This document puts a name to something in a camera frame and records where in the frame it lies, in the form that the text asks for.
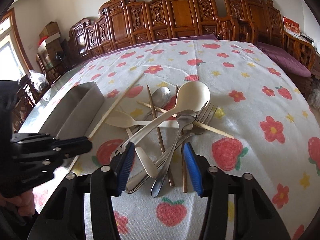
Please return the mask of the person's left hand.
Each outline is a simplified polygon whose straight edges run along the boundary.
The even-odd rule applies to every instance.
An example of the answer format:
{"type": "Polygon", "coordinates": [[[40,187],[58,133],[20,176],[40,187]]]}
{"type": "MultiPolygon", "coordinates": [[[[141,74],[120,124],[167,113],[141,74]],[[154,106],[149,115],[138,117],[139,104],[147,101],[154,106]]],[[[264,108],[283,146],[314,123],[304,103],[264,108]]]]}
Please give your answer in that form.
{"type": "Polygon", "coordinates": [[[0,197],[1,206],[6,206],[6,204],[11,203],[17,207],[18,214],[21,217],[30,217],[35,214],[35,203],[33,189],[22,193],[19,196],[13,198],[4,198],[2,195],[0,197]]]}

